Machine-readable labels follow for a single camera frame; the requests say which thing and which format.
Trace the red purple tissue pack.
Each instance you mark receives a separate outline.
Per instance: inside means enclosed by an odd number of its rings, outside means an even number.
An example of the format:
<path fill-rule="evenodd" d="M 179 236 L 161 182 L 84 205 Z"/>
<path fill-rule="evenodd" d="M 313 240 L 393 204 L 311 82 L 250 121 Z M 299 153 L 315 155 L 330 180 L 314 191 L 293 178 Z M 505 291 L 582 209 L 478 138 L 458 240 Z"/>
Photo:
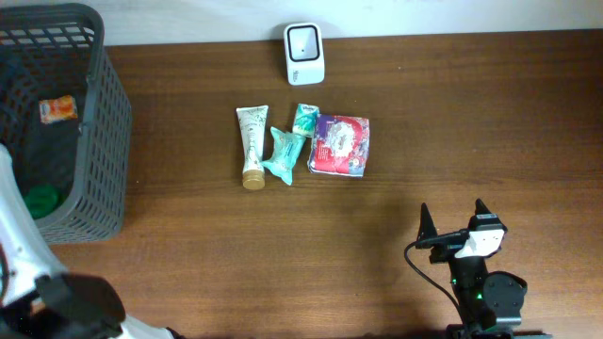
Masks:
<path fill-rule="evenodd" d="M 369 155 L 369 119 L 319 114 L 311 143 L 312 173 L 364 176 Z"/>

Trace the teal toilet tissue wipes pack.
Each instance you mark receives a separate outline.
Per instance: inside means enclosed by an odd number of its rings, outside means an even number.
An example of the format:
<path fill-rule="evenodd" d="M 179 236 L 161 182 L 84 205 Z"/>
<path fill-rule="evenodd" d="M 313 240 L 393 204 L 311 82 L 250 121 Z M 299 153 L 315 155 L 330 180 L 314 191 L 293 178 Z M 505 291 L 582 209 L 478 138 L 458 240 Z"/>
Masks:
<path fill-rule="evenodd" d="M 265 169 L 268 169 L 272 175 L 279 177 L 285 184 L 293 184 L 293 169 L 302 151 L 306 137 L 283 132 L 276 127 L 270 128 L 273 138 L 273 152 L 270 159 L 261 162 Z"/>

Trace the teal tissue packet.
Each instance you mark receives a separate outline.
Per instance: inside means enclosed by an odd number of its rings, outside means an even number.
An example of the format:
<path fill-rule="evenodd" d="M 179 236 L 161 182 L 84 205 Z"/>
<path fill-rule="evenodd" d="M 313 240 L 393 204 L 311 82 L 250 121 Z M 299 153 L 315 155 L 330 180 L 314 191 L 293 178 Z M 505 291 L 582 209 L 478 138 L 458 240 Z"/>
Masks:
<path fill-rule="evenodd" d="M 318 114 L 318 106 L 298 104 L 293 121 L 292 132 L 303 137 L 312 137 L 315 133 L 316 118 Z"/>

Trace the white tube gold cap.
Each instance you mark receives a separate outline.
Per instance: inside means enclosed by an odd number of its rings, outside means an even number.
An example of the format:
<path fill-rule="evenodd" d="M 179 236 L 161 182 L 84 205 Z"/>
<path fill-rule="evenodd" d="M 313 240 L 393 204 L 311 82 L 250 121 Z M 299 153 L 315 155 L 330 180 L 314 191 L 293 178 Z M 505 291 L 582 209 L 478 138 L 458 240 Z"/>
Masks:
<path fill-rule="evenodd" d="M 258 190 L 265 186 L 262 161 L 268 113 L 267 105 L 236 109 L 244 151 L 242 184 L 249 190 Z"/>

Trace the orange tissue packet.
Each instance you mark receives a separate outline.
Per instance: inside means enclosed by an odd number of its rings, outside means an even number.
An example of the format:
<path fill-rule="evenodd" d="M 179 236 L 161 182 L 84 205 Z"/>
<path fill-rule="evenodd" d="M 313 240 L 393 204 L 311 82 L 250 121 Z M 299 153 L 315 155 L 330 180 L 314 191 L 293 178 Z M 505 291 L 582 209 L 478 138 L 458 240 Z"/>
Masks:
<path fill-rule="evenodd" d="M 39 101 L 39 111 L 41 123 L 43 124 L 52 124 L 78 118 L 76 101 L 71 95 Z"/>

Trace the green lid jar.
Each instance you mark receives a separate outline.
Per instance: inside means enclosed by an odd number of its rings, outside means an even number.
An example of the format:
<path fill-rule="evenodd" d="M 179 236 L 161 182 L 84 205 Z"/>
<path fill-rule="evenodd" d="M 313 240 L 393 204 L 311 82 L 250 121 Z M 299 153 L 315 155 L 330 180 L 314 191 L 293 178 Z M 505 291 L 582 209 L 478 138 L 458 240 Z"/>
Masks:
<path fill-rule="evenodd" d="M 33 219 L 45 218 L 62 204 L 62 195 L 51 185 L 34 186 L 24 196 L 24 203 Z"/>

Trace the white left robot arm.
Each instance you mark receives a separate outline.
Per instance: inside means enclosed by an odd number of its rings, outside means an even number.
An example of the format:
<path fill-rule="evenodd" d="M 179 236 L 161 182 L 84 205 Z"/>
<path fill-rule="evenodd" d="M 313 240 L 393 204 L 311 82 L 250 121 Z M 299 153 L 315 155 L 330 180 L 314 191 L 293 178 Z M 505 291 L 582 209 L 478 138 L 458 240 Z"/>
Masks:
<path fill-rule="evenodd" d="M 111 284 L 75 274 L 53 254 L 1 147 L 1 336 L 3 338 L 173 339 L 167 327 L 128 315 Z"/>

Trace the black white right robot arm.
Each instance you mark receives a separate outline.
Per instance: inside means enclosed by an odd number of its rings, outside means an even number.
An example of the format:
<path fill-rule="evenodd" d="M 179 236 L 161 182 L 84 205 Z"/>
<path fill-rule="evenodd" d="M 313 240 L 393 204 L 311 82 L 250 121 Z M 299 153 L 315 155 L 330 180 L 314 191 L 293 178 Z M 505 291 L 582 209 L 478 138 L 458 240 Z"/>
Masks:
<path fill-rule="evenodd" d="M 414 271 L 443 292 L 456 309 L 461 323 L 449 325 L 446 337 L 453 339 L 478 338 L 548 338 L 542 331 L 517 331 L 522 323 L 521 309 L 528 292 L 528 284 L 520 277 L 505 271 L 490 272 L 486 260 L 501 250 L 508 232 L 497 214 L 480 199 L 475 202 L 475 213 L 468 225 L 458 231 L 439 234 L 428 206 L 420 208 L 417 237 L 405 248 L 429 250 L 431 264 L 446 264 L 450 270 L 447 291 L 423 273 L 404 256 Z"/>

